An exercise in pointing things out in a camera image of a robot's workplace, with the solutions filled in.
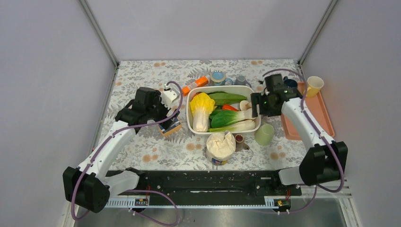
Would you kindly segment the dark blue mug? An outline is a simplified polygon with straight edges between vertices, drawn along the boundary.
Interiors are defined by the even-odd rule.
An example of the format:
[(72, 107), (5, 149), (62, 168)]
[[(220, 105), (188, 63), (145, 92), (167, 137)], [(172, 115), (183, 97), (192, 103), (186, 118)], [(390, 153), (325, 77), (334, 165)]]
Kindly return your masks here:
[(288, 88), (297, 89), (298, 87), (298, 82), (293, 79), (285, 79), (283, 82)]

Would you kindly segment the light blue floral mug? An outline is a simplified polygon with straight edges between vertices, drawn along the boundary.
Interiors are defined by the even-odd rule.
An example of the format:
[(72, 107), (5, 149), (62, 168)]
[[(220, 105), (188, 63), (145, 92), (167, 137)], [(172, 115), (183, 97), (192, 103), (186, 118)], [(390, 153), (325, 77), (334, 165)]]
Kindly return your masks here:
[(210, 74), (209, 84), (211, 86), (229, 86), (234, 85), (234, 82), (232, 79), (226, 76), (225, 72), (221, 70), (215, 70)]

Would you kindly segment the small brown mug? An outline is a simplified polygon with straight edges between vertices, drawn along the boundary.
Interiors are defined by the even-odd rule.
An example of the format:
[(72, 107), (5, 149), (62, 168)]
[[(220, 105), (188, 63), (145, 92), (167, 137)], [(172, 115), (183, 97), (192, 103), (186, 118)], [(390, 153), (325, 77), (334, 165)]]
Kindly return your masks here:
[(244, 136), (242, 134), (235, 135), (235, 152), (239, 152), (242, 150), (249, 150), (250, 147), (245, 144)]

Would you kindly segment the yellow mug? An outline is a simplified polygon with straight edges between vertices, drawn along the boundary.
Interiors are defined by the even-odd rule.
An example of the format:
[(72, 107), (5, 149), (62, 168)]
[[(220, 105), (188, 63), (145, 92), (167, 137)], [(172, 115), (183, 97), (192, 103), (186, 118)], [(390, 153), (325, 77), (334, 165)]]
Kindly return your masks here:
[(310, 76), (307, 79), (306, 97), (316, 96), (324, 86), (324, 80), (318, 76)]

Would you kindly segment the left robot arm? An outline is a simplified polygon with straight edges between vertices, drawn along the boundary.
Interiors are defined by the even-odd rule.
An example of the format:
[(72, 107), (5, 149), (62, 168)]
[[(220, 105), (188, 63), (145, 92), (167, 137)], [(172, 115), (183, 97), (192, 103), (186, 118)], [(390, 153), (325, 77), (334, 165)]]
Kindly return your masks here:
[(95, 150), (76, 168), (67, 167), (63, 172), (66, 200), (71, 209), (78, 205), (93, 213), (99, 213), (109, 199), (127, 190), (142, 194), (147, 182), (131, 170), (107, 176), (108, 170), (119, 152), (142, 127), (167, 124), (167, 116), (173, 102), (180, 95), (171, 88), (163, 91), (140, 87), (132, 99), (121, 109), (106, 137)]

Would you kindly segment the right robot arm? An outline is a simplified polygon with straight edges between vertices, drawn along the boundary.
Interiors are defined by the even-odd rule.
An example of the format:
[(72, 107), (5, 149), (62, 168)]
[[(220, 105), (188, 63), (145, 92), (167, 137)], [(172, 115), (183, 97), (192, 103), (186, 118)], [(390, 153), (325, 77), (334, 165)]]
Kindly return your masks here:
[(285, 85), (277, 70), (263, 74), (263, 91), (251, 94), (252, 116), (283, 115), (289, 119), (300, 135), (306, 154), (299, 166), (278, 171), (271, 188), (283, 195), (290, 185), (316, 185), (339, 180), (344, 185), (344, 172), (348, 148), (336, 142), (314, 118), (306, 105), (305, 97), (297, 88)]

